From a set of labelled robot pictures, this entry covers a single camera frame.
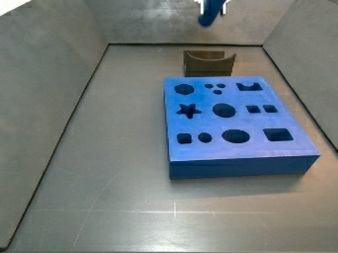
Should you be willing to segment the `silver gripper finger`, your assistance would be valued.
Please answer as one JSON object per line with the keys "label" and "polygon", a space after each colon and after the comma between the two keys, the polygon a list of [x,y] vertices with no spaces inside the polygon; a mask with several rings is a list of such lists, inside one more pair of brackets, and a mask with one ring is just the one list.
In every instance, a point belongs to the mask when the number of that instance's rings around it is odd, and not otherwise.
{"label": "silver gripper finger", "polygon": [[230,2],[230,0],[224,0],[224,3],[220,8],[220,15],[225,15],[226,13],[226,4]]}
{"label": "silver gripper finger", "polygon": [[204,0],[194,0],[194,2],[198,4],[198,14],[202,15],[202,12],[204,12]]}

